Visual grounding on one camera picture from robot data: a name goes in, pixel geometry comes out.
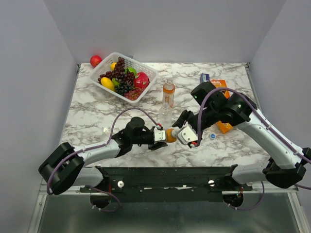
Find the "small orange juice bottle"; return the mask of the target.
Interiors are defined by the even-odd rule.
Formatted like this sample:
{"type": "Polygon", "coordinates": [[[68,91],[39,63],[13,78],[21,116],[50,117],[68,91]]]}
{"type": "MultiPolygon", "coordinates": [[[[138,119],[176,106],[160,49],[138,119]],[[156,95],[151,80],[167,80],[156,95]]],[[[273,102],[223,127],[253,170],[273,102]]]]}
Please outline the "small orange juice bottle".
{"type": "Polygon", "coordinates": [[[166,143],[173,143],[177,140],[176,129],[170,128],[165,130],[166,133],[166,143]]]}

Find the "clear plastic bottle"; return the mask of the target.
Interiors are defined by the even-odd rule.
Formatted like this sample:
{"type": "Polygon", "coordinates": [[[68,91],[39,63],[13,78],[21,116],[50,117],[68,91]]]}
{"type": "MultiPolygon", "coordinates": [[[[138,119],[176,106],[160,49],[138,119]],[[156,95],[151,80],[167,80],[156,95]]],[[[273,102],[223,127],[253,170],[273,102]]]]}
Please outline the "clear plastic bottle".
{"type": "Polygon", "coordinates": [[[167,102],[162,104],[159,110],[159,122],[161,124],[171,123],[172,120],[172,108],[167,102]]]}

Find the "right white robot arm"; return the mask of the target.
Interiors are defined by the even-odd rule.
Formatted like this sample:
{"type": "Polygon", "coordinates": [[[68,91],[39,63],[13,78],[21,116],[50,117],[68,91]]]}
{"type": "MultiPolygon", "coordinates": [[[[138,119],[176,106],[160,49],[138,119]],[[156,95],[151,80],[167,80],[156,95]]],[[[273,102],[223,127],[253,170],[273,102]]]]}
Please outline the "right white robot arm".
{"type": "Polygon", "coordinates": [[[223,90],[211,82],[195,87],[191,95],[200,110],[197,114],[183,111],[173,124],[171,137],[183,145],[197,147],[203,130],[221,121],[243,131],[259,144],[270,159],[246,166],[233,165],[223,179],[229,190],[250,182],[268,181],[279,188],[288,188],[301,181],[306,173],[304,165],[311,161],[311,150],[303,149],[285,137],[246,95],[231,90],[232,96],[226,98],[223,90]]]}

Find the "tall orange drink bottle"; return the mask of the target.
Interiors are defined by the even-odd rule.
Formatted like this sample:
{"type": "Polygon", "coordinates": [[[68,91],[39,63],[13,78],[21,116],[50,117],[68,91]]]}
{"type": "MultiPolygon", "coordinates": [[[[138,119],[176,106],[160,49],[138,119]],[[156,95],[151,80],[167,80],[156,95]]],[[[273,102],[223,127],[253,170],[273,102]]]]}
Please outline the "tall orange drink bottle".
{"type": "Polygon", "coordinates": [[[168,78],[163,84],[162,103],[167,103],[171,108],[173,107],[173,99],[175,93],[175,85],[172,78],[168,78]]]}

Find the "orange snack bag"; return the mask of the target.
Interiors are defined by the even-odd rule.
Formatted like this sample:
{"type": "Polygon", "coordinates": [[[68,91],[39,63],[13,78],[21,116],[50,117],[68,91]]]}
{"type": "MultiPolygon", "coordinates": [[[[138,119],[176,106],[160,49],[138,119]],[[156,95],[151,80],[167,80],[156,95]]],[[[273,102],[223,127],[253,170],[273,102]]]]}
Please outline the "orange snack bag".
{"type": "Polygon", "coordinates": [[[221,121],[218,121],[216,125],[219,128],[220,132],[223,134],[226,134],[227,132],[234,129],[234,127],[231,126],[229,123],[222,123],[221,121]]]}

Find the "orange razor package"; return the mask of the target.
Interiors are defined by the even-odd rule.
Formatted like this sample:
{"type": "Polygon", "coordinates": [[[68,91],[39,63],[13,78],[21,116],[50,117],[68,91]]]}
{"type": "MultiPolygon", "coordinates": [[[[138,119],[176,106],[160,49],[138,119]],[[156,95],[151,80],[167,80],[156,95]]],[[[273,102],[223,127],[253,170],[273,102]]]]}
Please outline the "orange razor package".
{"type": "MultiPolygon", "coordinates": [[[[216,88],[225,88],[227,87],[225,80],[210,80],[210,82],[216,87],[216,88]]],[[[230,98],[230,93],[227,90],[221,90],[223,95],[228,99],[230,98]]]]}

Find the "blue toothpaste box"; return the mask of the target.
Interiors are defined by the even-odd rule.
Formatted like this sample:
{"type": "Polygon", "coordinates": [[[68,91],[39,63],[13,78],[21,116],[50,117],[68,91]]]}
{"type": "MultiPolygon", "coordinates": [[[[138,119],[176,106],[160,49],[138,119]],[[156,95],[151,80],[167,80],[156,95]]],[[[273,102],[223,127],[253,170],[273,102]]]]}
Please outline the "blue toothpaste box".
{"type": "Polygon", "coordinates": [[[208,73],[201,73],[200,83],[205,83],[210,81],[210,75],[208,73]]]}

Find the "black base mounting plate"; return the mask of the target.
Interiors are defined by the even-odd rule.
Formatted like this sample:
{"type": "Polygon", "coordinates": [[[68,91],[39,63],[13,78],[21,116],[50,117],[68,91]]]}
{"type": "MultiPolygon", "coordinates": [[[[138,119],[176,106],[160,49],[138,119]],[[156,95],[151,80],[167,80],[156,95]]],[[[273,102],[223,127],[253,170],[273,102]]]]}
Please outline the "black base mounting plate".
{"type": "Polygon", "coordinates": [[[101,167],[96,188],[111,191],[121,203],[223,201],[223,192],[240,191],[232,167],[101,167]]]}

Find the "pink dragon fruit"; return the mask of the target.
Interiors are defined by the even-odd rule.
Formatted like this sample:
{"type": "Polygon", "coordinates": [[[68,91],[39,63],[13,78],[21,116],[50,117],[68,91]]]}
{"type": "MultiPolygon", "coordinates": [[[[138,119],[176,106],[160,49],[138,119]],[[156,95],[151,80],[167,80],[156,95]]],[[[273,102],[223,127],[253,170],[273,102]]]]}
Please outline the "pink dragon fruit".
{"type": "Polygon", "coordinates": [[[135,88],[145,89],[150,83],[149,77],[144,72],[139,72],[134,78],[133,84],[135,88]]]}

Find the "black grape bunch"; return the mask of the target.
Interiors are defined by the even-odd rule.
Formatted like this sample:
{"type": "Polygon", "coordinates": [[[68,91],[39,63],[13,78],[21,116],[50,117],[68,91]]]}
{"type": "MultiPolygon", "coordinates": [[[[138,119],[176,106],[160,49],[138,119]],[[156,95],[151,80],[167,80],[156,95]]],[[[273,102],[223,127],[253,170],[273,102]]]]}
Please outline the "black grape bunch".
{"type": "Polygon", "coordinates": [[[117,94],[124,96],[125,94],[129,94],[129,92],[133,89],[133,86],[128,82],[121,82],[119,85],[116,85],[114,90],[117,94]]]}

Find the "green apple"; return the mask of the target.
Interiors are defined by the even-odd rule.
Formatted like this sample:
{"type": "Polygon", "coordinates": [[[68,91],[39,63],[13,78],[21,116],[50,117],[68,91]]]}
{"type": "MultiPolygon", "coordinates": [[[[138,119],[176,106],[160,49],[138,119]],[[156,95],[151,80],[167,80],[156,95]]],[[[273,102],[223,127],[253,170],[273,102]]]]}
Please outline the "green apple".
{"type": "Polygon", "coordinates": [[[136,76],[137,72],[136,70],[133,68],[133,67],[128,67],[126,70],[125,70],[126,73],[130,72],[130,73],[133,73],[134,76],[136,76]]]}

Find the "dark purple grape bunch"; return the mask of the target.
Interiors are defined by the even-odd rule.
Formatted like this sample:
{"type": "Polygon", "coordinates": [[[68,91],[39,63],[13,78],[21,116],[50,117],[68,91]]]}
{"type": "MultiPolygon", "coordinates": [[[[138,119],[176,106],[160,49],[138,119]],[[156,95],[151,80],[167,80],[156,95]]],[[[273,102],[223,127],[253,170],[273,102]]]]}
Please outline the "dark purple grape bunch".
{"type": "Polygon", "coordinates": [[[133,73],[126,73],[125,70],[128,68],[125,65],[125,59],[122,57],[118,57],[117,60],[117,65],[115,67],[115,69],[112,71],[107,71],[105,74],[101,74],[98,78],[98,82],[101,82],[101,78],[102,77],[107,77],[109,78],[111,81],[116,81],[116,82],[120,82],[120,81],[124,81],[124,82],[131,82],[134,80],[135,76],[133,73]]]}

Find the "yellow lemon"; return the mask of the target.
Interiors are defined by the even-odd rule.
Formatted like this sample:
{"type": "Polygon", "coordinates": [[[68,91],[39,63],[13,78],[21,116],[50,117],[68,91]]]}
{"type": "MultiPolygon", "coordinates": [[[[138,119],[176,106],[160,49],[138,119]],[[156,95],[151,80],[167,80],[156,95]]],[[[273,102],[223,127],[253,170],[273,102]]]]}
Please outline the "yellow lemon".
{"type": "Polygon", "coordinates": [[[116,62],[114,62],[114,63],[112,63],[112,64],[110,65],[110,68],[111,68],[112,71],[115,69],[116,65],[117,65],[116,62]]]}

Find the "red apple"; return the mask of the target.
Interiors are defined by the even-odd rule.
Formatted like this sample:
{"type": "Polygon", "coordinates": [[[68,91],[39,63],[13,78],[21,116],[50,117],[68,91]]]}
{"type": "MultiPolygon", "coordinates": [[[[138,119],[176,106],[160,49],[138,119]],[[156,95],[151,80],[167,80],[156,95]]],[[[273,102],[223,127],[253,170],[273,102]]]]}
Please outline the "red apple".
{"type": "Polygon", "coordinates": [[[90,59],[90,64],[93,68],[95,68],[101,61],[102,61],[102,58],[100,56],[93,55],[90,59]]]}

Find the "aluminium frame rail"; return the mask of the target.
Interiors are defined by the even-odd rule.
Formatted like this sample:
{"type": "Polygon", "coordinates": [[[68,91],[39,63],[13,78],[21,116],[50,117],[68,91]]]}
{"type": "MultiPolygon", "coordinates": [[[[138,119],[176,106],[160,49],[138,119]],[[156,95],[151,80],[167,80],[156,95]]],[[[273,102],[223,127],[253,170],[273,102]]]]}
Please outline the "aluminium frame rail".
{"type": "MultiPolygon", "coordinates": [[[[252,186],[247,186],[243,188],[242,193],[243,194],[250,194],[250,193],[262,193],[263,188],[262,184],[260,182],[257,183],[251,183],[252,186]]],[[[39,188],[39,195],[47,195],[46,192],[46,184],[42,183],[39,188]]],[[[268,182],[263,182],[263,186],[265,189],[265,194],[267,193],[297,193],[298,188],[296,186],[291,186],[287,189],[282,189],[279,187],[276,187],[273,184],[270,184],[268,182]]],[[[91,188],[86,188],[85,186],[74,186],[69,188],[67,191],[62,193],[62,195],[88,195],[90,193],[96,193],[96,191],[92,190],[91,188]]],[[[238,194],[240,193],[240,190],[237,191],[223,191],[223,195],[229,195],[229,194],[238,194]]]]}

